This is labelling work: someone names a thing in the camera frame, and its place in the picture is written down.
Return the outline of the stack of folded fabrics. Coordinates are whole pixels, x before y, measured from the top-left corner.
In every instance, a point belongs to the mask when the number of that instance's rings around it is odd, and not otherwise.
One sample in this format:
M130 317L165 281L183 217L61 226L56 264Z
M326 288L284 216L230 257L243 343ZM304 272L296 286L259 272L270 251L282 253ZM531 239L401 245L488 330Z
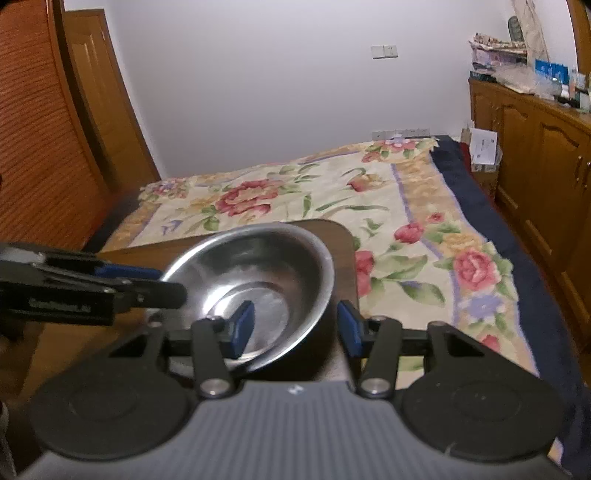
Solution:
M472 70L491 76L499 67L526 65L528 52L523 41L504 41L477 33L469 41Z

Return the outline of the white wall switch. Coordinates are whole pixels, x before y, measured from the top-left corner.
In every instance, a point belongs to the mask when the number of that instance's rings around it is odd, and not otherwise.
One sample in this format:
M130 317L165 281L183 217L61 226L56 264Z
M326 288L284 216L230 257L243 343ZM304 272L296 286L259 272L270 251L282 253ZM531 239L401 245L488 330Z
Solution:
M370 47L370 55L375 60L398 58L398 47L396 45L374 45Z

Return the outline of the small steel bowl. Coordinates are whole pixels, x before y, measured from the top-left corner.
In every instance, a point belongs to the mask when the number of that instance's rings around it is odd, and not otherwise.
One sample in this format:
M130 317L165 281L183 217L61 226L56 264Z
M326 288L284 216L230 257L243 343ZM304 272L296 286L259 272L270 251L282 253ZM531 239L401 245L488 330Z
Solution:
M335 267L315 234L267 223L208 237L177 257L162 279L187 291L180 309L150 313L168 330L228 318L242 302L252 302L252 336L242 355L226 363L232 371L252 373L286 357L317 327L331 301Z

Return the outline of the floral bed blanket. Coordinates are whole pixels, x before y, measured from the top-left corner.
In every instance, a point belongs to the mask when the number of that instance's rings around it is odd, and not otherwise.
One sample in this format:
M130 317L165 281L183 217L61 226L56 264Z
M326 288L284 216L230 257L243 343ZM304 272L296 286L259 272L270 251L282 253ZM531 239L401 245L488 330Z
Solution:
M363 313L445 320L560 394L552 449L590 475L590 393L540 271L447 137L346 145L283 164L142 182L108 251L277 221L329 220L355 250Z

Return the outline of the blue box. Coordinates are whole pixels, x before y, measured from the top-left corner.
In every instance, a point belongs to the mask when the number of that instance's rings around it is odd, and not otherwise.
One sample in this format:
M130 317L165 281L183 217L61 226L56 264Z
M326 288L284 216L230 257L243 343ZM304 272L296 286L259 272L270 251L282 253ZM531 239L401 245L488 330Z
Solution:
M536 59L534 68L536 73L543 78L560 85L569 85L569 70L565 65Z

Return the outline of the wooden sideboard cabinet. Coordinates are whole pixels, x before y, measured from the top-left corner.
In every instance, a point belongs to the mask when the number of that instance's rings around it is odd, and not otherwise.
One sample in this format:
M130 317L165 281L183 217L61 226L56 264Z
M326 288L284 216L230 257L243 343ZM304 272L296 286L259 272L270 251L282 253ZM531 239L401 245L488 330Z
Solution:
M478 129L503 153L496 202L559 287L579 349L590 343L590 116L499 84L469 82Z

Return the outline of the wooden slatted wardrobe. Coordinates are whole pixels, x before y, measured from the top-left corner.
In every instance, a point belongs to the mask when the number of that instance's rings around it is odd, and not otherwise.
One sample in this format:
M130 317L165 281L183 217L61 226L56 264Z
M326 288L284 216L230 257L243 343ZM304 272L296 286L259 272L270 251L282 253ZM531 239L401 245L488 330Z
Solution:
M102 9L1 5L1 237L127 248L159 180Z

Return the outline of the beige curtain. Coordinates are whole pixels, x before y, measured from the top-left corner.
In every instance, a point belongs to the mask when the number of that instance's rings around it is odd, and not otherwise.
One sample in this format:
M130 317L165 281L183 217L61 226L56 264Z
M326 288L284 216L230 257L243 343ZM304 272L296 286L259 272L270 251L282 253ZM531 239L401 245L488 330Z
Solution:
M537 15L534 2L531 0L512 0L512 5L522 28L528 63L534 65L536 60L549 61L549 52L542 24Z

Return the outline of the white paper bag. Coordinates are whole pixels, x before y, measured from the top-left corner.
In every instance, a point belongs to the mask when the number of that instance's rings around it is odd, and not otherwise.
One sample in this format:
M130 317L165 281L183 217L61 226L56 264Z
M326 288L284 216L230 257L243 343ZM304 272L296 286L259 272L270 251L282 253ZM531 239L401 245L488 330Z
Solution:
M474 173L496 173L502 160L498 133L492 130L465 128L461 142L468 146L470 168Z

